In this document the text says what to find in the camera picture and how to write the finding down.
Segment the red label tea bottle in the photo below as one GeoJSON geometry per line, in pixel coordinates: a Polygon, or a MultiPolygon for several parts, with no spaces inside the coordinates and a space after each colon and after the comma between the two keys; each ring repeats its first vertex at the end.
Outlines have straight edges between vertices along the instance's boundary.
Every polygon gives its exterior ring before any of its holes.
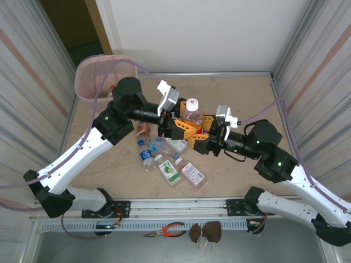
{"type": "Polygon", "coordinates": [[[204,112],[199,106],[199,102],[195,98],[189,98],[185,102],[185,108],[181,110],[180,119],[194,127],[197,134],[203,134],[203,118],[204,112]]]}

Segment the green white label bottle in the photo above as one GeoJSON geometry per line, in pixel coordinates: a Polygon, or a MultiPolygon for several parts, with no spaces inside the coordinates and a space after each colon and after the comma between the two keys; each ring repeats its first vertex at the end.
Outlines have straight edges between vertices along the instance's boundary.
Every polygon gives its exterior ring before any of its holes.
{"type": "Polygon", "coordinates": [[[177,153],[182,153],[188,148],[188,142],[185,140],[172,140],[165,138],[166,143],[174,149],[177,153]]]}

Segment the clear bottle colourful blue label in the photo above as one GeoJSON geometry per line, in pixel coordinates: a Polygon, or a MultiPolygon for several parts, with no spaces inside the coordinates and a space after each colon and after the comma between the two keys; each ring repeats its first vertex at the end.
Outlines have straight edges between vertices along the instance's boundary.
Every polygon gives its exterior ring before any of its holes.
{"type": "Polygon", "coordinates": [[[162,155],[167,158],[176,160],[179,158],[180,154],[171,148],[171,146],[166,142],[165,139],[161,137],[151,137],[149,139],[149,149],[156,155],[162,155]]]}

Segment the pink label juice bottle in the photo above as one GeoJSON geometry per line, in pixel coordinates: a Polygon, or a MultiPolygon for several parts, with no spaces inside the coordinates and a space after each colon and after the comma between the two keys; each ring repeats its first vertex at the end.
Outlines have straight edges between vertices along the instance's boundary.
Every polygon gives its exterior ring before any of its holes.
{"type": "Polygon", "coordinates": [[[200,187],[205,183],[205,176],[189,161],[182,158],[175,160],[175,165],[182,176],[184,176],[193,186],[200,187]]]}

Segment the brown coffee drink bottle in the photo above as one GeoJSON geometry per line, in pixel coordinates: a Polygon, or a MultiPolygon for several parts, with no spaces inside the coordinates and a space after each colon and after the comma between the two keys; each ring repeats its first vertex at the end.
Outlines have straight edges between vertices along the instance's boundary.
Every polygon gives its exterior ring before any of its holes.
{"type": "Polygon", "coordinates": [[[150,137],[150,123],[140,122],[137,129],[137,140],[148,141],[150,137]]]}

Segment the blue label bottle blue cap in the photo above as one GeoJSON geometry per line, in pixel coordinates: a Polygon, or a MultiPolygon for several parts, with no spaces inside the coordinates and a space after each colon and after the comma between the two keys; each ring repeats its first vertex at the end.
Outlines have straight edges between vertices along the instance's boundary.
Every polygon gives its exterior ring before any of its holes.
{"type": "Polygon", "coordinates": [[[156,168],[156,161],[153,154],[143,140],[138,141],[139,157],[146,171],[152,171],[156,168]]]}

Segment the black right controller box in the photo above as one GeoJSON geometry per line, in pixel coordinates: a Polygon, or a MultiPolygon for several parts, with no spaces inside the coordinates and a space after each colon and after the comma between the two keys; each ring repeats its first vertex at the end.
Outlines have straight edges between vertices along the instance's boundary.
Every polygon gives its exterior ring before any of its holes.
{"type": "Polygon", "coordinates": [[[258,219],[258,220],[246,220],[247,223],[247,232],[253,235],[260,234],[264,230],[264,220],[263,219],[258,219]]]}

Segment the black controller box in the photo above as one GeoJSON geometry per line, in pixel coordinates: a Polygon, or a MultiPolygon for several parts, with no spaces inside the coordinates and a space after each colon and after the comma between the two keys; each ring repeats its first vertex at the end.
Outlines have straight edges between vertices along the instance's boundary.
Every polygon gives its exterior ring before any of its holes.
{"type": "Polygon", "coordinates": [[[118,224],[113,225],[99,225],[95,226],[95,235],[96,236],[107,236],[112,233],[113,230],[117,229],[118,224]]]}
{"type": "Polygon", "coordinates": [[[264,230],[264,220],[263,219],[258,219],[258,220],[246,220],[247,223],[247,232],[253,235],[260,234],[264,230]]]}

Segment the black left controller box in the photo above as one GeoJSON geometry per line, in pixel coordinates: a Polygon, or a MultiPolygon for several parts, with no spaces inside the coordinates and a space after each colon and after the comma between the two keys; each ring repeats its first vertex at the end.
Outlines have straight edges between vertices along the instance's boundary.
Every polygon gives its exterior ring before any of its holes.
{"type": "Polygon", "coordinates": [[[95,226],[95,235],[96,236],[107,236],[112,233],[113,230],[117,229],[118,224],[113,225],[99,225],[95,226]]]}

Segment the aluminium table edge rail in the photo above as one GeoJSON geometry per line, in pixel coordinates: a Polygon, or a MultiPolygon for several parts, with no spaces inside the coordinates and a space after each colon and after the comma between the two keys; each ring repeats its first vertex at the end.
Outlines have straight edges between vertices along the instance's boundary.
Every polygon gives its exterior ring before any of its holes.
{"type": "Polygon", "coordinates": [[[265,71],[235,71],[235,72],[170,72],[152,73],[157,79],[187,78],[187,77],[271,77],[270,72],[265,71]]]}

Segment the aluminium mounting rail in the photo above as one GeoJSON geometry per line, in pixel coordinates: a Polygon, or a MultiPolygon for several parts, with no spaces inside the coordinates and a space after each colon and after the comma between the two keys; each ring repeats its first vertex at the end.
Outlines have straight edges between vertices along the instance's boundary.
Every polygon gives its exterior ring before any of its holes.
{"type": "MultiPolygon", "coordinates": [[[[223,198],[156,198],[156,199],[121,199],[131,201],[130,219],[204,219],[228,217],[222,208],[229,197],[223,198]]],[[[82,218],[82,210],[70,210],[66,216],[82,218]]]]}

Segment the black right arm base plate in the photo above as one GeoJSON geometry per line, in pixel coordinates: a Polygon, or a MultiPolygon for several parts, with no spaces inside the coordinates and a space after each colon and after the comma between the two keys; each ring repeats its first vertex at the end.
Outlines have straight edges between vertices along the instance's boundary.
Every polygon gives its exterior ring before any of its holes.
{"type": "Polygon", "coordinates": [[[257,202],[245,202],[243,198],[227,199],[222,208],[228,216],[264,216],[258,209],[257,202]]]}

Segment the wooden door frame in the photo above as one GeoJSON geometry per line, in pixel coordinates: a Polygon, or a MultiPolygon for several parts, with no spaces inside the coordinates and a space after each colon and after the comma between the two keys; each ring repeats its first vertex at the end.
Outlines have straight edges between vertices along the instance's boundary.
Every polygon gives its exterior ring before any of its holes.
{"type": "Polygon", "coordinates": [[[97,6],[96,0],[84,0],[87,6],[88,12],[92,19],[94,28],[96,30],[97,36],[99,38],[99,42],[101,47],[106,55],[112,55],[112,49],[106,34],[106,30],[97,6]]]}

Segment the orange handled pliers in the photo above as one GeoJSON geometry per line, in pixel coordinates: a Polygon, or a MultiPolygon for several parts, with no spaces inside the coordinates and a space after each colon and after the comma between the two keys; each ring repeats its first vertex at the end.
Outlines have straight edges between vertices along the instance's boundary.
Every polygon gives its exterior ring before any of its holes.
{"type": "Polygon", "coordinates": [[[176,237],[180,237],[180,236],[186,234],[186,230],[182,230],[182,231],[177,232],[177,233],[168,232],[168,230],[170,228],[175,227],[175,226],[184,226],[184,223],[183,222],[170,223],[170,224],[166,225],[165,227],[163,227],[161,230],[152,231],[150,233],[145,234],[144,237],[164,236],[164,237],[169,237],[169,238],[176,238],[176,237]]]}

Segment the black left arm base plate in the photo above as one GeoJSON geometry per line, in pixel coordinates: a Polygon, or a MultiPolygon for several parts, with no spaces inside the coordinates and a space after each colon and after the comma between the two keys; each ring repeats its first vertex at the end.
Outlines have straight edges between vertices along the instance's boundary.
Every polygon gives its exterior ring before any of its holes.
{"type": "Polygon", "coordinates": [[[118,219],[128,218],[131,201],[112,201],[106,203],[99,211],[83,210],[81,217],[85,219],[118,219]]]}

